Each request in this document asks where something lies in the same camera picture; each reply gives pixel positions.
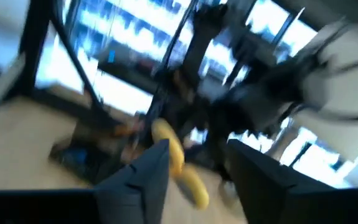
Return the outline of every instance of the metal pole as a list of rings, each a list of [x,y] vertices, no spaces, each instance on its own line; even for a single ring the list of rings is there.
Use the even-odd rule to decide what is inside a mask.
[[[81,3],[82,1],[80,0],[72,0],[69,5],[67,20],[65,21],[65,29],[67,30],[67,35],[70,40],[71,40],[72,31],[77,21],[79,5]]]
[[[313,144],[311,144],[310,142],[306,142],[306,144],[302,147],[302,150],[299,152],[298,155],[296,155],[295,159],[291,162],[289,167],[293,167],[302,158],[302,156],[306,154],[306,152],[310,149],[312,145]]]
[[[19,54],[26,55],[26,64],[14,87],[7,94],[7,99],[17,95],[28,96],[34,89],[53,3],[49,0],[31,0],[29,4],[19,47]]]
[[[171,57],[172,51],[173,51],[173,47],[176,44],[176,42],[179,40],[179,36],[181,33],[181,30],[183,29],[184,25],[186,24],[186,21],[188,20],[188,18],[190,17],[190,15],[193,13],[195,6],[197,5],[198,0],[191,0],[189,7],[187,8],[187,10],[185,11],[183,17],[180,20],[180,23],[172,37],[172,40],[170,41],[166,52],[164,54],[164,57],[162,59],[161,62],[161,70],[165,70],[167,69],[167,66],[169,64],[169,59]]]
[[[299,126],[291,123],[283,129],[271,148],[265,153],[267,156],[280,161],[285,149],[298,137]]]
[[[293,23],[293,21],[295,21],[295,19],[296,19],[296,16],[294,16],[292,14],[288,15],[283,26],[281,27],[281,29],[278,31],[277,35],[273,39],[272,44],[274,46],[277,46],[280,43],[280,41],[283,39],[286,31],[290,28],[291,24]]]
[[[90,98],[92,99],[92,108],[95,110],[104,111],[103,105],[100,102],[100,100],[98,99],[98,97],[92,87],[92,84],[90,83],[90,80],[86,76],[86,72],[83,69],[82,65],[79,62],[78,57],[75,54],[75,51],[69,41],[68,35],[67,35],[66,31],[64,30],[63,25],[61,24],[61,21],[59,21],[57,19],[57,16],[55,16],[54,14],[50,17],[50,19],[53,23],[55,30],[57,31],[58,35],[61,38],[62,43],[64,44],[65,48],[67,49],[67,53],[68,53],[69,57],[71,58],[73,65],[77,69],[78,74],[83,81],[83,85],[84,85],[86,91],[89,93]]]

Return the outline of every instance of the black stand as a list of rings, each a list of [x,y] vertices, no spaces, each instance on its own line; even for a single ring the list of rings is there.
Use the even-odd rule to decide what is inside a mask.
[[[358,189],[334,189],[237,140],[226,153],[248,223],[358,223]]]
[[[110,129],[117,124],[121,124],[119,121],[110,117],[104,110],[103,103],[97,97],[92,84],[75,55],[72,44],[69,41],[66,30],[62,24],[61,16],[58,13],[60,12],[58,6],[61,7],[57,0],[31,0],[19,48],[19,53],[25,53],[27,60],[20,77],[7,94],[6,100],[18,95],[28,96],[47,106],[62,110],[95,128]],[[92,106],[90,109],[55,96],[47,90],[41,90],[35,87],[36,73],[50,22],[60,36],[69,57],[75,65],[75,68],[83,81],[85,91],[92,99]]]

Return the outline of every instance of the black cable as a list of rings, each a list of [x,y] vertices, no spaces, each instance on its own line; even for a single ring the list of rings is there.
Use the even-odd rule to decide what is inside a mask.
[[[355,68],[358,68],[358,61],[349,63],[349,64],[335,70],[334,72],[332,72],[330,74],[329,77],[338,77],[339,75],[346,75],[347,72],[350,72],[351,70],[353,70]]]
[[[292,167],[302,158],[302,156],[304,156],[306,154],[306,152],[310,149],[310,147],[313,144],[311,144],[310,142],[306,142],[301,151],[298,153],[298,155],[296,155],[295,159],[291,162],[291,164],[288,167]]]
[[[327,109],[320,110],[320,108],[307,104],[304,104],[303,106],[304,107],[302,107],[302,110],[309,109],[315,112],[318,118],[324,119],[326,121],[358,121],[358,115],[343,114]]]
[[[243,67],[243,63],[241,61],[237,61],[234,65],[233,70],[231,71],[230,75],[227,77],[226,82],[224,83],[225,86],[231,86],[235,80],[235,78],[238,77],[238,73]]]
[[[347,31],[349,31],[350,26],[348,24],[343,23],[340,28],[335,31],[332,35],[330,35],[317,49],[317,54],[320,54],[330,43],[334,42],[338,38],[342,37]]]
[[[169,64],[169,59],[171,57],[172,51],[173,51],[173,47],[176,44],[177,40],[179,39],[181,30],[183,29],[184,25],[186,24],[186,21],[188,20],[188,18],[190,17],[191,13],[193,12],[193,10],[195,9],[195,6],[197,5],[198,0],[191,0],[189,7],[186,9],[183,17],[181,18],[181,21],[176,29],[176,32],[173,35],[173,38],[171,40],[171,42],[169,43],[169,45],[167,46],[165,55],[162,59],[161,62],[161,70],[165,70],[167,69],[167,66]]]

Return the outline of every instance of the white object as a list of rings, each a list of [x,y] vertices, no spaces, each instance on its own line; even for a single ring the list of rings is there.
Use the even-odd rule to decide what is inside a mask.
[[[336,23],[324,27],[306,48],[327,39],[340,26],[342,26],[341,23]],[[358,28],[350,27],[348,32],[329,44],[323,50],[321,58],[323,60],[331,59],[328,73],[358,61]],[[325,87],[327,88],[327,104],[323,110],[358,114],[358,68],[345,75],[328,78]],[[313,91],[319,93],[321,89],[315,88],[310,91],[309,94],[313,94]],[[307,111],[297,114],[294,121],[298,125],[308,128],[347,160],[354,161],[357,158],[358,123],[326,121]]]

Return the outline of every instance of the window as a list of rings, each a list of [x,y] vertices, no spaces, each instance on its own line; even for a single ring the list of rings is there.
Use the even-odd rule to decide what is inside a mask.
[[[286,31],[282,39],[282,44],[287,44],[291,48],[290,56],[295,56],[310,40],[317,34],[315,30],[305,23],[296,20]]]
[[[83,2],[75,45],[88,52],[88,55],[94,55],[112,38],[137,52],[161,60],[190,1],[134,1]],[[174,47],[172,62],[180,62],[184,58],[192,36],[192,24],[187,22]],[[205,53],[201,72],[213,68],[226,76],[234,64],[230,49],[214,42]]]
[[[249,15],[247,24],[252,25],[252,32],[262,34],[264,39],[272,41],[288,16],[289,12],[272,0],[258,0]]]

